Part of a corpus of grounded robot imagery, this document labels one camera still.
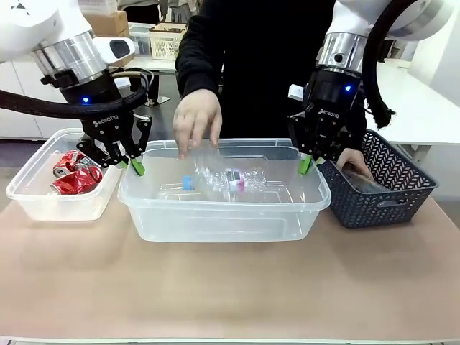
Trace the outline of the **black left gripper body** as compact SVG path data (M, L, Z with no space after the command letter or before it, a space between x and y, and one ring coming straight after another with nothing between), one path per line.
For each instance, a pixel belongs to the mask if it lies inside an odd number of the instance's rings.
M139 91L126 97L120 94L112 74L107 71L87 83L61 90L65 100L76 108L68 115L75 115L83 126L87 139L82 141L87 155L100 155L102 151L93 143L100 141L108 155L119 154L120 142L128 155L139 153L139 144L133 140L132 130L139 122L134 109L139 106Z

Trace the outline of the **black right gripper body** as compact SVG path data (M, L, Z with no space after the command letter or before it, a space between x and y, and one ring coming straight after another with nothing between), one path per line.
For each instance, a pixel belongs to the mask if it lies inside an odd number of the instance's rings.
M345 127L354 138L350 126L350 111L359 89L359 78L332 70L317 70L308 84L305 95L305 127L308 149L315 151L320 136L333 137Z

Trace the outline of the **person's left hand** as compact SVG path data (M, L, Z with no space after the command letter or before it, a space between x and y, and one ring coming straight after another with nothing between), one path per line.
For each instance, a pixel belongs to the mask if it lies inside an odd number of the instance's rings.
M346 164L352 165L359 174L366 178L370 180L374 179L369 168L366 166L364 155L359 150L344 149L337 159L336 166L339 170L342 170Z

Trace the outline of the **person's right hand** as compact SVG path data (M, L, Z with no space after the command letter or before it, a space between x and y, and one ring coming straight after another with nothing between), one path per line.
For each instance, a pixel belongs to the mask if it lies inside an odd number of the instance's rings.
M187 155L190 144L199 146L207 131L211 144L217 147L221 126L221 106L215 93L200 89L184 96L172 121L179 157Z

